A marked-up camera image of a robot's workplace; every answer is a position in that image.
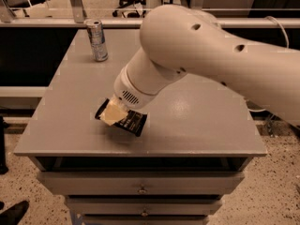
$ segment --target screw hole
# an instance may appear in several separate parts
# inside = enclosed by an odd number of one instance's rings
[[[236,47],[235,47],[235,51],[236,52],[238,52],[238,53],[240,53],[241,51],[243,51],[245,49],[245,45],[243,45],[243,44],[240,44],[240,45],[237,45]]]
[[[198,24],[198,23],[196,23],[196,24],[194,24],[194,25],[191,27],[191,29],[197,31],[200,27],[201,27],[201,25]]]

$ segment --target gray drawer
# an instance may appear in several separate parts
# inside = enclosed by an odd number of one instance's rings
[[[228,194],[242,172],[40,172],[37,179],[61,195]]]
[[[77,214],[97,215],[212,215],[222,205],[218,200],[149,198],[66,199],[67,207]]]
[[[207,217],[102,217],[83,216],[82,220],[99,225],[205,225]]]

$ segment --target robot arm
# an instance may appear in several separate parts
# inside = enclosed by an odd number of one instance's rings
[[[142,22],[142,47],[114,84],[132,109],[187,73],[233,91],[300,128],[300,52],[233,36],[212,15],[179,6],[152,10]]]

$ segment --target soda can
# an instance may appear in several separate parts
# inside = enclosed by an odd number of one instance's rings
[[[95,61],[105,61],[108,58],[108,53],[105,45],[102,22],[98,20],[88,20],[86,21],[86,26]]]

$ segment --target drawer knob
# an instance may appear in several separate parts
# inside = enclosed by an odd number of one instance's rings
[[[143,195],[143,194],[146,194],[147,193],[147,190],[144,188],[144,187],[141,187],[139,190],[138,190],[138,193]]]
[[[143,210],[143,212],[141,213],[141,216],[142,217],[147,217],[149,214],[147,213],[146,210]]]

